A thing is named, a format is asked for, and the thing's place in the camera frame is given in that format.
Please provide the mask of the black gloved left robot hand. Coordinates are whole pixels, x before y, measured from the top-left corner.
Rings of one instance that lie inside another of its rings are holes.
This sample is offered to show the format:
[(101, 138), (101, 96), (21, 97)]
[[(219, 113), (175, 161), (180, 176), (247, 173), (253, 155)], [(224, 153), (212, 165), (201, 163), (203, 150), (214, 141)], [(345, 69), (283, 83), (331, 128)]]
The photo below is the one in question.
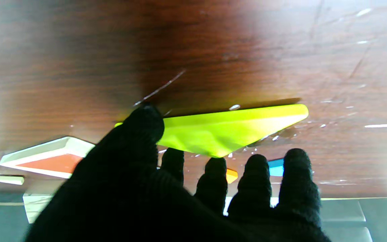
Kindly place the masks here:
[(26, 242), (329, 242), (310, 158), (284, 156), (278, 204), (270, 167), (254, 154), (224, 216), (227, 165), (211, 158), (194, 195), (183, 185), (184, 152), (168, 148), (157, 108), (143, 103), (75, 167), (31, 225)]

